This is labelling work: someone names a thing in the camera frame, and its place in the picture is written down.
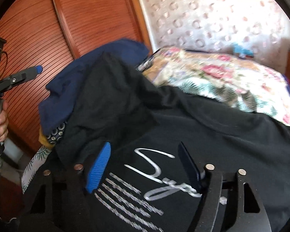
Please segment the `yellow cloth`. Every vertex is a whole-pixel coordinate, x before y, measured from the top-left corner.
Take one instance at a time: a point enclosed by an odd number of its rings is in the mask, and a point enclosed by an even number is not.
[[[52,149],[55,145],[52,145],[48,142],[46,136],[42,133],[42,128],[40,126],[39,142],[48,149]]]

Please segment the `small white object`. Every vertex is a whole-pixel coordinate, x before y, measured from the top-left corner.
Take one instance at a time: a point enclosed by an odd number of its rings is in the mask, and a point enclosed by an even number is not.
[[[215,169],[215,166],[213,164],[206,164],[206,169],[208,170],[214,170]]]
[[[228,201],[228,199],[226,198],[226,197],[224,197],[224,196],[221,196],[220,197],[220,203],[222,204],[222,205],[226,205],[227,204],[227,201]]]
[[[239,170],[238,170],[238,173],[239,173],[240,175],[246,175],[246,171],[245,171],[244,169],[239,169]]]

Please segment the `wall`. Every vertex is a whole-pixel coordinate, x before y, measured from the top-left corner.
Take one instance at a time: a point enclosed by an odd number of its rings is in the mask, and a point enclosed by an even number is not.
[[[274,0],[141,0],[154,51],[166,45],[231,53],[238,43],[255,60],[285,71],[290,21]]]

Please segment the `blue tip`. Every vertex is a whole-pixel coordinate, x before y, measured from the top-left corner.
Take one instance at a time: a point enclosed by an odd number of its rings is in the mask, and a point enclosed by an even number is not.
[[[35,68],[36,68],[38,74],[41,74],[42,73],[43,67],[41,65],[35,66]]]

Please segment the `navy blue cloth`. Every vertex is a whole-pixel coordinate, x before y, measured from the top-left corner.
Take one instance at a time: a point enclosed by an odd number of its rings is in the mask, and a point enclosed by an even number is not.
[[[120,39],[71,62],[46,85],[50,95],[39,104],[40,123],[44,135],[49,135],[53,129],[69,118],[87,69],[103,52],[110,52],[131,66],[137,66],[149,53],[142,43]]]

